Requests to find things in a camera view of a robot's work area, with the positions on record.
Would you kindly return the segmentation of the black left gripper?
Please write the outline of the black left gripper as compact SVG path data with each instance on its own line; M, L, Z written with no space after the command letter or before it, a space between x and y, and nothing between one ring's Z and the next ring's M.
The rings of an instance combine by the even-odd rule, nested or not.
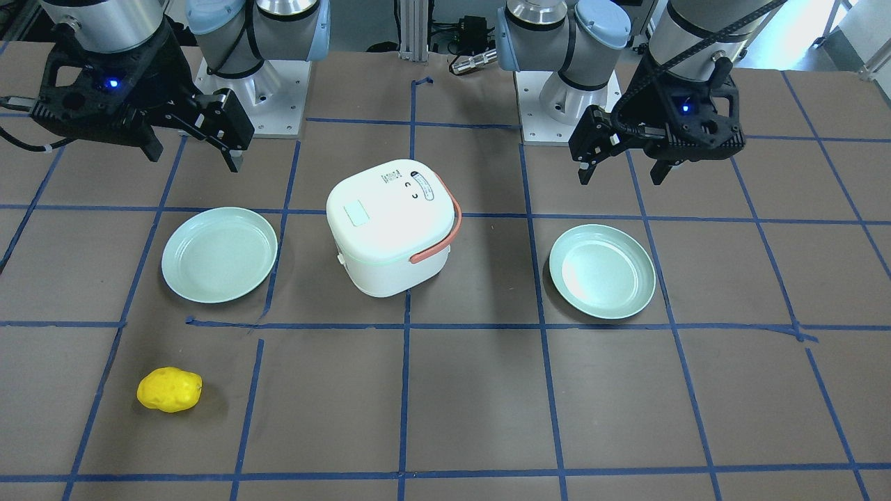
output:
M580 184L590 183L599 162L628 149L656 160L650 168L654 185L662 185L675 162L722 161L741 152L747 139L732 68L723 56L707 61L704 81L669 71L653 77L658 63L644 55L612 111L589 106L569 137Z

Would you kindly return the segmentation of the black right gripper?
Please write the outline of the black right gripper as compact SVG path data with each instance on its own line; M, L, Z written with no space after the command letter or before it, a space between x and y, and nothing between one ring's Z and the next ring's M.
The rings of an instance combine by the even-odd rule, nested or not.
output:
M232 90L203 94L169 20L138 47L88 51L67 24L53 28L32 120L76 140L138 147L151 162L164 152L156 127L177 128L207 141L239 173L254 126Z

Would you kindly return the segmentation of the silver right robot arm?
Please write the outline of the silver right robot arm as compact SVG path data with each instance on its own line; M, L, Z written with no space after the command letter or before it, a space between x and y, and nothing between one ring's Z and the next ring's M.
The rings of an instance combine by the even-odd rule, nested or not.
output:
M227 168L271 112L297 113L288 67L330 51L328 1L188 1L188 27L205 63L191 72L174 25L157 1L44 1L55 45L29 117L70 140L136 147L150 161L170 128L218 149Z

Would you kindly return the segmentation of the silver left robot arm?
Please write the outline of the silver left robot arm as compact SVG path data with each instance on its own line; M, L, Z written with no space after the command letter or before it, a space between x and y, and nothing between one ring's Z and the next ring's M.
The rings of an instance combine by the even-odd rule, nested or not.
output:
M611 110L604 94L632 20L612 1L508 1L494 42L507 71L548 71L545 104L573 126L567 145L581 184L628 150L655 163L659 185L681 163L724 161L747 143L731 73L780 1L669 1L626 90Z

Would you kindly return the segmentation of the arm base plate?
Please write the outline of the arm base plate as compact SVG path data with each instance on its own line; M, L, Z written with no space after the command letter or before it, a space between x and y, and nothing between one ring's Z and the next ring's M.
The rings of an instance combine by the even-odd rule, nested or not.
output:
M296 139L303 124L312 67L310 61L265 61L251 76L223 79L207 73L207 63L202 60L194 83L204 94L221 88L235 91L255 128L255 137Z
M553 71L518 71L514 82L525 145L566 146L589 106L611 111L621 95L615 72L593 91L572 88Z

